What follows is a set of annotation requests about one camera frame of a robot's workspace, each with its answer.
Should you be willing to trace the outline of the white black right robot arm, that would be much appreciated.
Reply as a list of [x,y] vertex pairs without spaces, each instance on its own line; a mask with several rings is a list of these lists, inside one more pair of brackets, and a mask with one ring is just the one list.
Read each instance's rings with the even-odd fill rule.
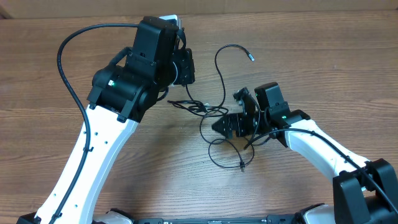
[[370,161],[323,132],[301,110],[292,111],[278,83],[247,88],[233,97],[240,113],[222,116],[212,129],[225,138],[276,139],[299,153],[332,184],[333,204],[319,203],[290,215],[268,215],[266,223],[397,223],[397,176],[384,159]]

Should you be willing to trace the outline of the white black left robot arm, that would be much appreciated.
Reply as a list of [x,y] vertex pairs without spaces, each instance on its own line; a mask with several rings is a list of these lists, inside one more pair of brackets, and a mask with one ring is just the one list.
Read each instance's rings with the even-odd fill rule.
[[95,215],[98,196],[145,112],[165,98],[169,86],[193,83],[194,72],[178,16],[144,17],[133,45],[95,73],[89,104],[80,107],[78,140],[52,193],[18,223],[132,223],[118,209]]

